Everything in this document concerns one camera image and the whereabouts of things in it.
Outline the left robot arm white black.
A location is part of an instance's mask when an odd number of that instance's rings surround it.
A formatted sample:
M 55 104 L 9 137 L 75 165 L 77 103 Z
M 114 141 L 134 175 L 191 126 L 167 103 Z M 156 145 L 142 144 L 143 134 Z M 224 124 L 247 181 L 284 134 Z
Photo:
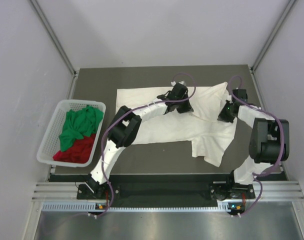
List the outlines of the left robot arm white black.
M 84 180 L 83 194 L 88 193 L 92 199 L 100 199 L 105 194 L 112 168 L 121 153 L 134 142 L 142 123 L 173 111 L 179 114 L 194 111 L 185 82 L 174 81 L 173 84 L 171 90 L 145 105 L 134 109 L 125 105 L 120 107 L 102 136 L 101 156 Z

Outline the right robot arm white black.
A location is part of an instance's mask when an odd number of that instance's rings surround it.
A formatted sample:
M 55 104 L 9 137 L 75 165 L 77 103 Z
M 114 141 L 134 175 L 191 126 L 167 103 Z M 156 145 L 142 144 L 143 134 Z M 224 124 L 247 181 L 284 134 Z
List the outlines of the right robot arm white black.
M 290 125 L 285 119 L 277 120 L 269 113 L 248 104 L 245 89 L 234 89 L 232 100 L 226 101 L 218 120 L 233 123 L 241 120 L 251 127 L 248 146 L 249 156 L 233 170 L 224 183 L 215 183 L 211 195 L 219 200 L 254 199 L 253 182 L 261 175 L 268 175 L 272 167 L 286 161 L 290 154 Z

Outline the white t shirt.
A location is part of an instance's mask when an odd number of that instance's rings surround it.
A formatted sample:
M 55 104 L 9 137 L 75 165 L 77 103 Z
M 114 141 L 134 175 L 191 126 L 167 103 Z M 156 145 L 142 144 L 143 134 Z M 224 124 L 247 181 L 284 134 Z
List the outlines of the white t shirt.
M 143 122 L 133 142 L 138 144 L 190 141 L 192 157 L 203 157 L 216 167 L 235 137 L 237 123 L 218 120 L 226 100 L 227 82 L 208 87 L 188 87 L 193 112 L 170 112 Z

